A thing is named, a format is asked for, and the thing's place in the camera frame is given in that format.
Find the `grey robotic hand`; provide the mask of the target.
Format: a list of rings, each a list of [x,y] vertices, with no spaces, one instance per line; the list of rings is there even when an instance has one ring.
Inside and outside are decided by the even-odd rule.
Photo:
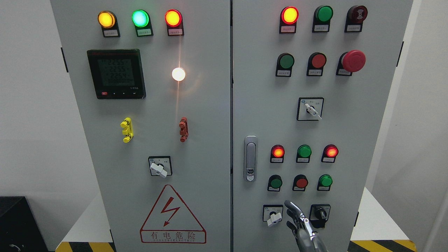
[[[312,230],[309,219],[301,209],[289,200],[286,200],[284,205],[287,207],[287,214],[293,220],[293,223],[287,221],[286,225],[292,231],[299,251],[328,252],[319,234]]]

